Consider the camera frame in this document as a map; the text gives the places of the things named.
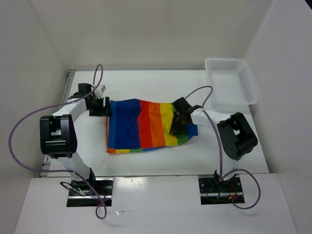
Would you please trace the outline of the rainbow striped shorts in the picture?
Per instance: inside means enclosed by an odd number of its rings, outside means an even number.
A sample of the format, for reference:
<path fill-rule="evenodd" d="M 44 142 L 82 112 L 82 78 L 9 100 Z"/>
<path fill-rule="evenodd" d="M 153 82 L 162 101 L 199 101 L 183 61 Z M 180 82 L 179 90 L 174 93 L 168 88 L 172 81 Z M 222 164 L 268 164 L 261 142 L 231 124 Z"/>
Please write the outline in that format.
<path fill-rule="evenodd" d="M 198 135 L 198 127 L 187 124 L 181 135 L 170 134 L 175 108 L 171 103 L 140 99 L 110 101 L 112 115 L 105 122 L 106 149 L 127 154 L 175 147 Z"/>

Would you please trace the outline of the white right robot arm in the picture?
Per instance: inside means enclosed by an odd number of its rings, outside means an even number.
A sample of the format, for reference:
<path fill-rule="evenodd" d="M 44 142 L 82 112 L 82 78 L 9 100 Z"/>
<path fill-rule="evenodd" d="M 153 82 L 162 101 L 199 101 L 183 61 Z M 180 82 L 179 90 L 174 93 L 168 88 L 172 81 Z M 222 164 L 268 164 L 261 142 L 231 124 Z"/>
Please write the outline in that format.
<path fill-rule="evenodd" d="M 235 167 L 245 154 L 258 144 L 258 139 L 246 120 L 237 112 L 229 115 L 207 110 L 200 105 L 191 106 L 183 97 L 173 102 L 174 117 L 170 134 L 182 136 L 191 132 L 191 127 L 202 126 L 214 131 L 219 148 L 219 168 L 214 172 L 214 186 L 226 191 L 239 171 Z"/>

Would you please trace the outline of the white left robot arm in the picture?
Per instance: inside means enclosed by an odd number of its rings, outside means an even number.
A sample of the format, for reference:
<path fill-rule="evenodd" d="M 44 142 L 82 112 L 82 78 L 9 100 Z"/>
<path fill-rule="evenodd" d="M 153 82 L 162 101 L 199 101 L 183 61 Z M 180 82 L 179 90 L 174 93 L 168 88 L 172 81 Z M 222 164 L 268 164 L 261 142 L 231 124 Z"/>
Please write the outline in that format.
<path fill-rule="evenodd" d="M 105 90 L 104 85 L 80 83 L 66 105 L 53 115 L 42 116 L 39 121 L 41 151 L 63 165 L 69 171 L 74 187 L 87 195 L 95 193 L 98 186 L 93 170 L 77 152 L 74 122 L 85 112 L 94 117 L 111 116 L 110 99 L 103 96 Z"/>

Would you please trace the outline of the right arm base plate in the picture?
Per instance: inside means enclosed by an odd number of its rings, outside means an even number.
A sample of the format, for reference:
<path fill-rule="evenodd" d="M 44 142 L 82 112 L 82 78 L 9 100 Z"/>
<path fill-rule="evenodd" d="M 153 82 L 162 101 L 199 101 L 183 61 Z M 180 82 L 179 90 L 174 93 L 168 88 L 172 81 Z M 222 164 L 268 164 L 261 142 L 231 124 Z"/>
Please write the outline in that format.
<path fill-rule="evenodd" d="M 213 175 L 199 176 L 198 185 L 201 205 L 230 204 L 233 199 L 235 203 L 245 203 L 238 175 L 235 175 L 225 185 L 219 185 L 218 179 Z"/>

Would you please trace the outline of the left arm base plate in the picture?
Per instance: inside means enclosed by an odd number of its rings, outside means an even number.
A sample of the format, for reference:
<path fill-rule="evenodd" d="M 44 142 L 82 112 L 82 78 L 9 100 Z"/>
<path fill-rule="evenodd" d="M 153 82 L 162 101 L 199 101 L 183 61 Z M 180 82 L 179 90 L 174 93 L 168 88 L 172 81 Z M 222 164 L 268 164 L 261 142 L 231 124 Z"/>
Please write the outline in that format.
<path fill-rule="evenodd" d="M 107 207 L 112 206 L 114 179 L 112 177 L 97 177 L 93 185 Z M 60 185 L 68 190 L 66 207 L 96 207 L 100 200 L 96 194 L 85 184 L 75 181 L 61 182 Z"/>

